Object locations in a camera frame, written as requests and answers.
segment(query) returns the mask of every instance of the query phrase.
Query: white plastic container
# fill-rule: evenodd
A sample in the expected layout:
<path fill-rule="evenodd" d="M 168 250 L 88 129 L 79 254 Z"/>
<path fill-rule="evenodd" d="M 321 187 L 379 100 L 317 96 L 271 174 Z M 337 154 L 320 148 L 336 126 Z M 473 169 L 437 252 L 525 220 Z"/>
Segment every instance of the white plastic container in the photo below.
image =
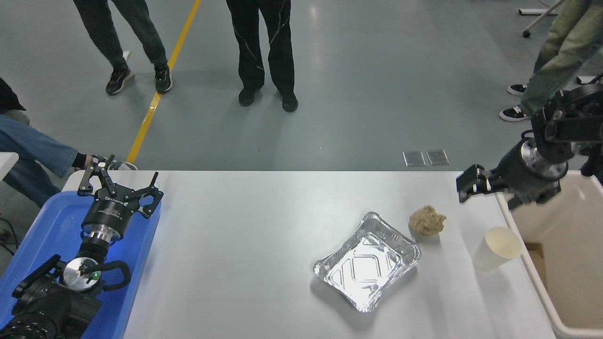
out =
<path fill-rule="evenodd" d="M 522 260 L 556 335 L 603 339 L 603 188 L 597 179 L 569 171 L 552 200 L 512 214 L 505 197 L 497 199 L 509 227 L 543 247 L 546 289 L 527 250 Z"/>

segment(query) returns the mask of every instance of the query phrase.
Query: white table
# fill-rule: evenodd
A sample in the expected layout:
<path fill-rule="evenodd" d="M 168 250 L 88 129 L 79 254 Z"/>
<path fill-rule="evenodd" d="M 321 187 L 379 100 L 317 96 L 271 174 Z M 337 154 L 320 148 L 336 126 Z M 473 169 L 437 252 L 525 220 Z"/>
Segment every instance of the white table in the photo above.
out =
<path fill-rule="evenodd" d="M 520 259 L 474 269 L 484 232 L 505 220 L 492 195 L 459 204 L 458 174 L 162 171 L 161 219 L 124 338 L 554 339 Z M 137 189 L 153 172 L 111 175 Z M 367 212 L 410 236 L 408 218 L 426 204 L 447 215 L 444 231 L 418 242 L 418 265 L 375 312 L 314 276 Z"/>
<path fill-rule="evenodd" d="M 14 152 L 0 152 L 0 179 L 4 178 L 10 169 L 19 160 L 19 155 Z"/>

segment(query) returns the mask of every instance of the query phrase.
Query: sneaker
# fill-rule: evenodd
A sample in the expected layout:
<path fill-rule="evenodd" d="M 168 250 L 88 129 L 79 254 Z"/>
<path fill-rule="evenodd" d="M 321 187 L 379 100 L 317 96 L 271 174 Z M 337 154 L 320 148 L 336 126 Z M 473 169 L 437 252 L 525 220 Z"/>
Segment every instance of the sneaker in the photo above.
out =
<path fill-rule="evenodd" d="M 107 161 L 108 161 L 108 159 L 106 159 L 105 157 L 94 156 L 94 155 L 92 156 L 92 163 L 94 163 L 94 164 L 104 166 L 104 164 L 107 163 Z M 137 171 L 138 166 L 136 166 L 135 164 L 133 164 L 131 162 L 119 161 L 119 160 L 114 159 L 109 164 L 108 170 Z"/>
<path fill-rule="evenodd" d="M 519 106 L 511 107 L 510 109 L 505 109 L 498 113 L 498 116 L 504 121 L 521 121 L 528 119 L 529 117 L 522 112 L 522 109 Z"/>
<path fill-rule="evenodd" d="M 239 104 L 243 107 L 247 107 L 256 101 L 256 89 L 243 88 L 239 93 Z"/>
<path fill-rule="evenodd" d="M 109 95 L 120 93 L 124 89 L 125 82 L 133 77 L 134 73 L 130 71 L 130 68 L 114 69 L 109 78 L 109 82 L 107 83 L 107 87 L 105 87 L 105 92 Z"/>
<path fill-rule="evenodd" d="M 297 109 L 297 98 L 293 92 L 283 94 L 283 109 L 292 113 Z"/>
<path fill-rule="evenodd" d="M 157 93 L 165 93 L 172 89 L 172 72 L 169 67 L 164 66 L 155 69 L 155 90 Z"/>
<path fill-rule="evenodd" d="M 514 84 L 507 87 L 507 92 L 513 95 L 522 95 L 526 91 L 526 88 L 528 88 L 526 84 Z"/>

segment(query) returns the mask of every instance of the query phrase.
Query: paper cup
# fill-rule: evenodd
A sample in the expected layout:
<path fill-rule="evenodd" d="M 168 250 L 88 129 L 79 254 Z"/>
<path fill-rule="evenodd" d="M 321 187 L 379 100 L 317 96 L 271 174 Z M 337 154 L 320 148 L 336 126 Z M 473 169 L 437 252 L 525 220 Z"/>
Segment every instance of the paper cup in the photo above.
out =
<path fill-rule="evenodd" d="M 475 254 L 473 265 L 482 271 L 492 271 L 522 254 L 522 241 L 506 227 L 489 229 Z"/>

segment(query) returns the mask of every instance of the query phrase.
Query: gray floor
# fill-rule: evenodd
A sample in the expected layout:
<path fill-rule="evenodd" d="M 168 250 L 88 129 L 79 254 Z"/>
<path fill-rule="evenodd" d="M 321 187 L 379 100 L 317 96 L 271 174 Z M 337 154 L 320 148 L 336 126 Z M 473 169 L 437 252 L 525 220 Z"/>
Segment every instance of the gray floor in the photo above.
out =
<path fill-rule="evenodd" d="M 147 0 L 168 57 L 194 0 Z M 515 105 L 553 18 L 524 39 L 537 0 L 294 0 L 299 109 L 276 88 L 241 107 L 238 49 L 224 1 L 204 0 L 136 163 L 145 170 L 406 171 L 487 168 L 529 129 L 498 112 Z M 114 11 L 136 76 L 108 97 L 109 64 L 70 1 L 0 2 L 0 75 L 32 125 L 83 153 L 125 158 L 154 95 L 153 68 Z M 268 43 L 262 29 L 264 63 Z M 603 70 L 598 55 L 582 75 Z M 403 151 L 444 149 L 451 164 L 406 167 Z M 584 159 L 572 161 L 578 168 Z M 60 185 L 61 178 L 54 178 Z M 35 205 L 0 187 L 0 210 L 23 235 Z M 0 270 L 5 254 L 0 255 Z"/>

